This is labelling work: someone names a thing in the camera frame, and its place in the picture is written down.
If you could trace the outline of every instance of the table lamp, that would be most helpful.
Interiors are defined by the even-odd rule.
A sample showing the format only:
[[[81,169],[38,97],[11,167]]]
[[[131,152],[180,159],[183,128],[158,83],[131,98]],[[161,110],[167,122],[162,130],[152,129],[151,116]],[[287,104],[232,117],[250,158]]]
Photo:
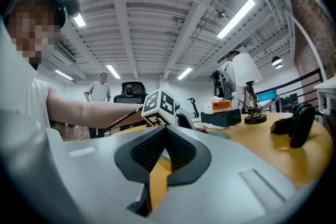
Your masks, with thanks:
[[[245,123],[255,124],[267,120],[266,114],[262,114],[258,108],[257,96],[254,93],[253,84],[262,80],[262,76],[252,60],[251,56],[246,53],[240,53],[233,58],[235,68],[236,86],[246,87],[252,100],[252,107],[248,108],[248,116],[245,118]]]

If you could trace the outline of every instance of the black railing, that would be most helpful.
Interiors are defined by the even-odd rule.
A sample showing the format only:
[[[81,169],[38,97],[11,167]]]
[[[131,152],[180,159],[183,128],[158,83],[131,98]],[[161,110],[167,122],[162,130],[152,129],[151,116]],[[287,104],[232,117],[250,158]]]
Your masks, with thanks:
[[[306,75],[304,75],[304,76],[302,76],[302,77],[300,77],[300,78],[294,79],[294,80],[289,81],[289,82],[287,82],[287,83],[285,83],[285,84],[282,84],[282,85],[279,85],[279,86],[276,86],[276,87],[273,87],[273,88],[270,88],[270,89],[267,89],[267,90],[264,90],[264,91],[257,92],[256,94],[261,94],[261,93],[268,92],[268,91],[272,91],[272,90],[278,90],[278,89],[284,88],[284,87],[286,87],[286,86],[290,86],[290,85],[292,85],[292,84],[294,84],[294,83],[296,83],[296,82],[299,82],[299,81],[302,81],[302,80],[304,80],[304,79],[307,79],[307,78],[309,78],[309,77],[311,77],[311,76],[313,76],[313,75],[315,75],[315,74],[319,74],[319,79],[318,79],[318,80],[315,80],[314,82],[311,82],[311,83],[309,83],[309,84],[306,84],[306,85],[304,85],[304,86],[302,86],[302,87],[299,87],[299,88],[296,88],[296,89],[293,89],[293,90],[290,90],[290,91],[281,93],[281,94],[279,94],[279,96],[280,96],[280,95],[284,95],[284,94],[288,94],[288,93],[290,93],[290,92],[294,92],[294,91],[297,91],[297,90],[300,90],[300,89],[303,89],[303,88],[305,88],[305,87],[307,87],[307,86],[313,85],[314,83],[317,83],[317,82],[320,82],[320,81],[322,82],[322,81],[323,81],[323,78],[322,78],[322,75],[321,75],[321,70],[318,68],[318,69],[316,69],[316,70],[314,70],[314,71],[312,71],[312,72],[310,72],[310,73],[308,73],[308,74],[306,74]],[[314,93],[314,92],[316,92],[316,90],[312,90],[312,91],[309,91],[309,92],[306,92],[306,93],[304,93],[304,94],[297,95],[297,96],[294,96],[294,97],[286,98],[285,100],[286,100],[286,101],[291,100],[291,99],[294,100],[294,99],[297,99],[298,97],[301,97],[301,96],[304,96],[304,95],[307,95],[307,94],[311,94],[311,93]],[[309,103],[309,102],[315,101],[315,100],[317,100],[317,99],[318,99],[318,98],[317,98],[317,95],[316,95],[316,98],[312,98],[312,99],[310,99],[310,100],[305,100],[305,102],[306,102],[306,103]],[[285,106],[282,106],[281,109],[289,108],[289,107],[294,106],[294,105],[295,105],[295,104],[285,105]]]

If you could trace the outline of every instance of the yellow tabletop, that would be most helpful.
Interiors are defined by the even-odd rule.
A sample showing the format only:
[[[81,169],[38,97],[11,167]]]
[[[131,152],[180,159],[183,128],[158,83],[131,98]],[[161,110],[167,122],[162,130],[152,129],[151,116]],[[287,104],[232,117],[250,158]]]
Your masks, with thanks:
[[[306,143],[301,148],[290,148],[291,138],[288,135],[270,133],[270,127],[274,121],[288,118],[291,115],[290,113],[267,113],[267,121],[259,124],[245,124],[246,115],[242,115],[242,122],[233,128],[223,130],[207,128],[207,130],[226,132],[227,139],[245,146],[278,168],[298,188],[301,188],[321,177],[331,159],[333,145],[329,133],[316,121],[313,123]],[[195,122],[194,126],[204,127],[201,122]],[[143,128],[145,125],[117,134],[130,133]],[[153,207],[164,197],[167,189],[166,178],[170,173],[170,162],[161,157],[150,174],[150,194]]]

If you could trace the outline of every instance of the ceiling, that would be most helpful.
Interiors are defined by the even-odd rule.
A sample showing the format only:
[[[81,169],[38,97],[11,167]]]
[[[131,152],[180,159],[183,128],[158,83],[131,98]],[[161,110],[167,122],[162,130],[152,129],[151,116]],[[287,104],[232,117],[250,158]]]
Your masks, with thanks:
[[[208,77],[232,49],[249,52],[258,67],[293,48],[286,0],[254,0],[256,5],[223,38],[218,33],[247,0],[79,0],[86,22],[68,17],[60,43],[75,58],[73,65],[49,59],[56,67],[85,80],[112,65],[123,76],[161,74],[175,79],[187,67],[187,79]],[[218,18],[224,10],[224,18]]]

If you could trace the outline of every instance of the tissue box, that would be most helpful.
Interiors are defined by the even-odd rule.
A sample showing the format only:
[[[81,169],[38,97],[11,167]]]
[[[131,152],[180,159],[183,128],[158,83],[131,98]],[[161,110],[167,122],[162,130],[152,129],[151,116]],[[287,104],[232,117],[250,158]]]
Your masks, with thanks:
[[[204,103],[204,113],[213,114],[231,110],[230,100],[209,101]]]
[[[204,123],[210,123],[221,127],[233,126],[242,122],[240,109],[230,110],[223,113],[206,114],[201,113],[201,120]]]

